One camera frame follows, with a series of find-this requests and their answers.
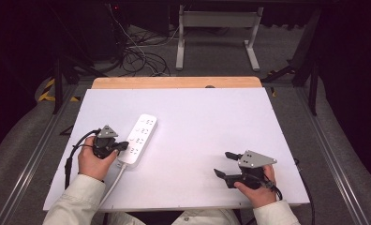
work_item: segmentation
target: white tabletop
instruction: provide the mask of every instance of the white tabletop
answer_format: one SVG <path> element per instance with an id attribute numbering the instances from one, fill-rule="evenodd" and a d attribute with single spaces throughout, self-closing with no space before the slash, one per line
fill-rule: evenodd
<path id="1" fill-rule="evenodd" d="M 248 199 L 227 188 L 214 169 L 239 174 L 225 152 L 251 150 L 277 159 L 275 178 L 284 199 L 309 203 L 303 182 L 264 88 L 92 89 L 83 100 L 43 209 L 64 191 L 64 165 L 87 132 L 109 125 L 127 138 L 143 113 L 157 117 L 156 131 L 136 168 L 125 170 L 103 211 L 243 208 Z M 74 157 L 71 178 L 78 172 Z M 113 163 L 107 190 L 119 173 Z"/>

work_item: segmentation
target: white power strip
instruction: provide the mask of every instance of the white power strip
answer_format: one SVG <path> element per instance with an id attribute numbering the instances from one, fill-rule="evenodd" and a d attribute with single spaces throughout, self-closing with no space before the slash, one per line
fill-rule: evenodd
<path id="1" fill-rule="evenodd" d="M 155 129 L 156 117 L 149 114 L 142 114 L 127 137 L 126 141 L 129 142 L 127 149 L 121 151 L 117 159 L 122 164 L 125 163 L 128 167 L 136 167 Z"/>

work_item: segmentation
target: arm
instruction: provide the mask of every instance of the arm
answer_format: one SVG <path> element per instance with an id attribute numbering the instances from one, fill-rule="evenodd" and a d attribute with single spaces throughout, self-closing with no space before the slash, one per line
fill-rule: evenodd
<path id="1" fill-rule="evenodd" d="M 264 166 L 264 174 L 275 184 L 274 168 L 272 165 Z M 286 201 L 277 201 L 276 193 L 266 187 L 251 189 L 240 182 L 238 188 L 252 203 L 253 212 L 259 225 L 296 225 L 300 224 L 293 215 Z"/>
<path id="2" fill-rule="evenodd" d="M 49 210 L 43 222 L 49 224 L 90 224 L 104 194 L 101 182 L 118 152 L 100 159 L 93 154 L 94 137 L 85 140 L 78 155 L 79 171 L 75 179 Z"/>

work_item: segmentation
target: hand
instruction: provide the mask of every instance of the hand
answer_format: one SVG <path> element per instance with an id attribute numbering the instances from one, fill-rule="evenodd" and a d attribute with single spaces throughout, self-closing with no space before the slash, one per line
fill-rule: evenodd
<path id="1" fill-rule="evenodd" d="M 118 150 L 114 150 L 109 156 L 104 159 L 98 158 L 93 154 L 93 139 L 95 137 L 88 137 L 85 140 L 85 146 L 82 147 L 78 155 L 78 164 L 80 174 L 95 178 L 96 180 L 103 180 L 106 177 L 109 167 L 118 155 Z"/>
<path id="2" fill-rule="evenodd" d="M 274 168 L 272 165 L 266 165 L 262 167 L 264 174 L 275 184 Z M 270 190 L 266 187 L 260 187 L 259 189 L 251 189 L 241 182 L 235 182 L 235 187 L 238 188 L 252 203 L 254 208 L 259 208 L 264 205 L 276 202 L 275 191 Z"/>

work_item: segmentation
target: sleeve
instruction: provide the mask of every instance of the sleeve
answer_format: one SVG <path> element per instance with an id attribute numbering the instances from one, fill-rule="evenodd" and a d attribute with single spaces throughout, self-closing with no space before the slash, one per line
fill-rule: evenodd
<path id="1" fill-rule="evenodd" d="M 78 174 L 43 221 L 50 224 L 90 224 L 98 210 L 106 185 L 95 178 Z"/>
<path id="2" fill-rule="evenodd" d="M 286 201 L 278 201 L 253 209 L 259 225 L 300 225 Z"/>

